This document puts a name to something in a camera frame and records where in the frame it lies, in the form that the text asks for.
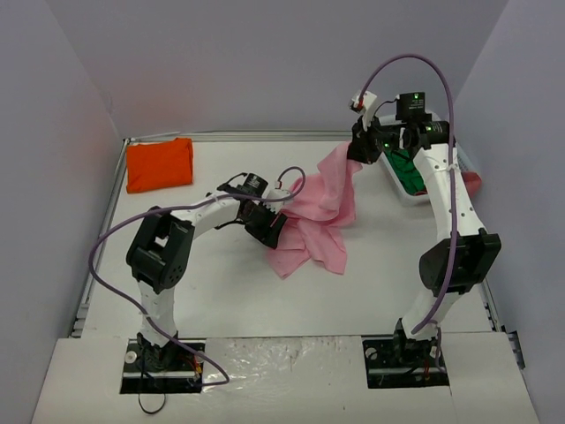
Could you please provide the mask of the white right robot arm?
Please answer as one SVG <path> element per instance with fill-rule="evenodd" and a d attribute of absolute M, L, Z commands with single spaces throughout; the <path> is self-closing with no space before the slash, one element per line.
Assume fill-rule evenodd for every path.
<path fill-rule="evenodd" d="M 485 280 L 501 250 L 499 235 L 486 229 L 471 203 L 452 125 L 433 119 L 425 103 L 422 92 L 398 95 L 396 122 L 384 125 L 377 116 L 376 95 L 358 93 L 350 100 L 358 121 L 352 127 L 348 158 L 373 164 L 385 154 L 407 153 L 423 179 L 435 220 L 437 242 L 418 263 L 424 287 L 399 321 L 403 335 L 391 344 L 394 359 L 404 365 L 422 356 L 421 341 L 438 336 L 449 309 Z"/>

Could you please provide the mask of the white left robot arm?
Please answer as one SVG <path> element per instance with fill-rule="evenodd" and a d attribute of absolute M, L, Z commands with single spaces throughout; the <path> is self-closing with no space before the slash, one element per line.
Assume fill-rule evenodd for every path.
<path fill-rule="evenodd" d="M 186 272 L 192 242 L 210 230 L 241 224 L 263 246 L 274 249 L 287 216 L 282 212 L 290 191 L 278 183 L 270 188 L 256 174 L 240 185 L 223 183 L 201 204 L 182 212 L 145 217 L 126 254 L 144 308 L 139 345 L 148 345 L 146 359 L 158 369 L 177 361 L 174 320 L 175 286 Z"/>

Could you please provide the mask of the green t shirt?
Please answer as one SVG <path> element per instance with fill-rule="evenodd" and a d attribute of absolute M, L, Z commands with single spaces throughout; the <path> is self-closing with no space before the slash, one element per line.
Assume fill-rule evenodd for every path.
<path fill-rule="evenodd" d="M 416 196 L 427 194 L 424 180 L 406 151 L 386 153 L 386 157 L 407 194 Z"/>

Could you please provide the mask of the white plastic basket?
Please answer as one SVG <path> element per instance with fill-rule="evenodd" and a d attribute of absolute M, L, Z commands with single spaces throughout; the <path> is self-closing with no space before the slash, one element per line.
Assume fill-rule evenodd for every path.
<path fill-rule="evenodd" d="M 457 150 L 456 157 L 469 195 L 473 196 L 478 189 L 476 184 L 476 181 L 478 181 L 478 171 L 461 148 Z M 390 158 L 389 154 L 382 154 L 378 163 L 386 171 L 389 183 L 404 206 L 412 207 L 429 202 L 424 180 L 413 163 L 407 161 L 406 154 L 403 154 L 403 159 L 399 156 Z"/>

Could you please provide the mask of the dark pink t shirt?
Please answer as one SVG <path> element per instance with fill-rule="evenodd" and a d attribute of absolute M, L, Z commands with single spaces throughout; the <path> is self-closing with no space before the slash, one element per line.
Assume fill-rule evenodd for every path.
<path fill-rule="evenodd" d="M 473 198 L 482 186 L 482 179 L 477 172 L 463 171 L 463 182 L 470 198 Z"/>

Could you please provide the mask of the folded orange t shirt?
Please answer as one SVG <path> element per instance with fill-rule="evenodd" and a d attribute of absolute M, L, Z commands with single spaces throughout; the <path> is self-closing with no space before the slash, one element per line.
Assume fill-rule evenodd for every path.
<path fill-rule="evenodd" d="M 193 183 L 193 146 L 189 138 L 137 144 L 126 149 L 126 192 L 145 193 Z"/>

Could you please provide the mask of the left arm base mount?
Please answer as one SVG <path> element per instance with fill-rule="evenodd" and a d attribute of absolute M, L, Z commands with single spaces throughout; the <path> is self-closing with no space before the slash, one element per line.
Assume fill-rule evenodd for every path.
<path fill-rule="evenodd" d="M 175 344 L 162 350 L 129 340 L 125 349 L 120 393 L 199 394 L 204 360 Z"/>

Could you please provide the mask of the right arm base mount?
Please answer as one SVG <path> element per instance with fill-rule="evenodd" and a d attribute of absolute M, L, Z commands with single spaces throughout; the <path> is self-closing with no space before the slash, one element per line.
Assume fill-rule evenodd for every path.
<path fill-rule="evenodd" d="M 408 343 L 405 350 L 392 337 L 363 337 L 366 385 L 370 390 L 448 387 L 447 366 L 437 353 L 437 340 Z"/>

